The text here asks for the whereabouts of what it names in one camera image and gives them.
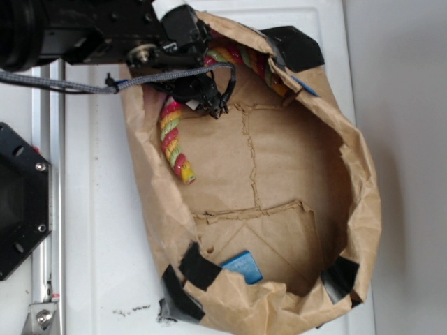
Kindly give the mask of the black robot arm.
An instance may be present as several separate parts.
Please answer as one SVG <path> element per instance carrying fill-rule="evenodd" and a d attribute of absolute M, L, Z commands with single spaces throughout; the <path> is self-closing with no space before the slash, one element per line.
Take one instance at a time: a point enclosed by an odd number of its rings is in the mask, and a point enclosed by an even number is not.
<path fill-rule="evenodd" d="M 67 94 L 115 94 L 148 84 L 214 118 L 227 111 L 235 81 L 220 93 L 205 65 L 206 23 L 185 1 L 2 1 L 1 81 Z M 148 70 L 104 87 L 26 75 L 62 60 L 71 65 L 125 64 Z"/>

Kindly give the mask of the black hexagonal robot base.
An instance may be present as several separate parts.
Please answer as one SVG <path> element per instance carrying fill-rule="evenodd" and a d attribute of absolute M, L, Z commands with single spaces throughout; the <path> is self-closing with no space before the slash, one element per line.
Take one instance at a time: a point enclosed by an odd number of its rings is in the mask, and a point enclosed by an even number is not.
<path fill-rule="evenodd" d="M 1 280 L 50 233 L 50 164 L 1 123 Z"/>

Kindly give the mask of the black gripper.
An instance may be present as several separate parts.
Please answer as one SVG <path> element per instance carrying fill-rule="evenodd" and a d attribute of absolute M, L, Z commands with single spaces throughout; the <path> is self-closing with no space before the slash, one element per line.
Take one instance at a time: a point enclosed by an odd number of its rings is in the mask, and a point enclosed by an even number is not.
<path fill-rule="evenodd" d="M 220 94 L 213 75 L 204 70 L 211 35 L 192 7 L 169 12 L 158 21 L 163 35 L 156 42 L 143 44 L 127 55 L 131 68 L 166 71 L 149 84 L 191 109 L 203 109 L 215 119 L 228 111 L 229 91 Z"/>

